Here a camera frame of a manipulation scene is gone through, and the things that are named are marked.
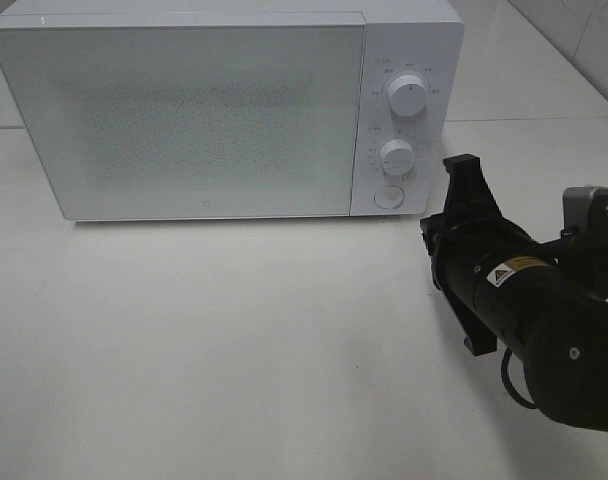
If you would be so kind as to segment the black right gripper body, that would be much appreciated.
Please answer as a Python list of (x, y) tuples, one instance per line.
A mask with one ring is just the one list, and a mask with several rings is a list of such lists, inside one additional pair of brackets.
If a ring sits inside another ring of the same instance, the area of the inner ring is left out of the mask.
[(420, 228), (433, 283), (462, 326), (465, 346), (474, 355), (496, 351), (499, 334), (477, 312), (476, 289), (504, 258), (532, 252), (536, 241), (510, 220), (480, 210), (434, 214), (421, 219)]

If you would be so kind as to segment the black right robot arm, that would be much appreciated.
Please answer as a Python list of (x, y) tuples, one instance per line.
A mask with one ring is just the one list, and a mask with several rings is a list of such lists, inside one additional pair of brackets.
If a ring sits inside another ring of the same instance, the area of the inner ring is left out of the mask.
[(436, 287), (476, 356), (521, 362), (521, 406), (608, 432), (608, 189), (571, 187), (564, 227), (540, 243), (504, 217), (488, 187), (452, 184), (421, 223)]

